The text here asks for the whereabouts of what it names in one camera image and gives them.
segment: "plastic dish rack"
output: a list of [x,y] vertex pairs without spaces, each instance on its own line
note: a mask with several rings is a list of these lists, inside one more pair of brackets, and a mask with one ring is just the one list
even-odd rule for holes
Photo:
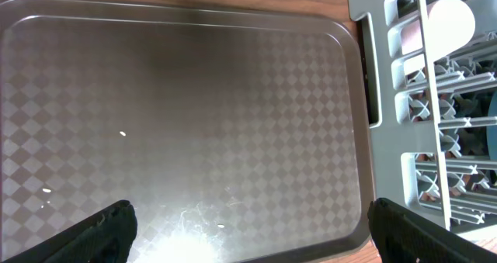
[[[478,37],[435,61],[425,43],[436,31],[426,23],[426,3],[435,0],[403,1],[407,7],[400,9],[398,0],[349,0],[351,18],[362,21],[376,197],[387,197],[467,239],[479,238],[475,232],[486,228],[488,233],[497,224],[497,189],[486,175],[497,169],[497,161],[462,154],[460,131],[495,125],[497,118],[456,116],[454,103],[470,106],[471,100],[461,95],[497,87],[494,72],[475,73],[479,61],[497,57],[497,40],[494,33]],[[416,20],[423,47],[402,54],[401,30]],[[406,76],[404,62],[421,54],[427,66]],[[478,191],[467,189],[465,175],[471,175]],[[453,189],[460,195],[451,194]],[[426,192],[435,200],[421,200]]]

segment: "baking tray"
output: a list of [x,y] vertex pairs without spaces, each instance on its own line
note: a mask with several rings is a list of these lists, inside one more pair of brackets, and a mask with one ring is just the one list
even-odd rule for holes
[[2,259],[119,199],[129,262],[313,261],[374,199],[360,52],[329,19],[0,4]]

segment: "black object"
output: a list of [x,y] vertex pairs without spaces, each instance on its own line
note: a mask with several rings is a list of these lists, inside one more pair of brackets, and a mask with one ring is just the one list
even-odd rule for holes
[[134,208],[121,200],[5,263],[126,263],[136,236]]
[[497,262],[497,255],[380,198],[367,214],[374,243],[383,263]]

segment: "checkered pattern surface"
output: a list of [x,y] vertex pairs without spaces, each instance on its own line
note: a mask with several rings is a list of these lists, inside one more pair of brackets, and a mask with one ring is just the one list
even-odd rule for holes
[[3,259],[119,199],[137,211],[130,262],[237,261],[359,221],[325,34],[29,19],[2,37],[1,74]]

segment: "dish rack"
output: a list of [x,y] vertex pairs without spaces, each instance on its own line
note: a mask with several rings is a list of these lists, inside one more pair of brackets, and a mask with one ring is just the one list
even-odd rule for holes
[[[495,64],[484,62],[497,58],[497,39],[487,33],[433,60],[426,41],[436,31],[427,24],[434,1],[349,0],[351,18],[362,23],[375,197],[474,240],[475,231],[497,227],[497,188],[488,177],[497,161],[469,155],[481,148],[471,129],[497,125],[495,116],[474,116],[471,97],[497,88]],[[416,20],[422,48],[402,54],[401,30]],[[427,66],[405,75],[404,62],[421,54]]]

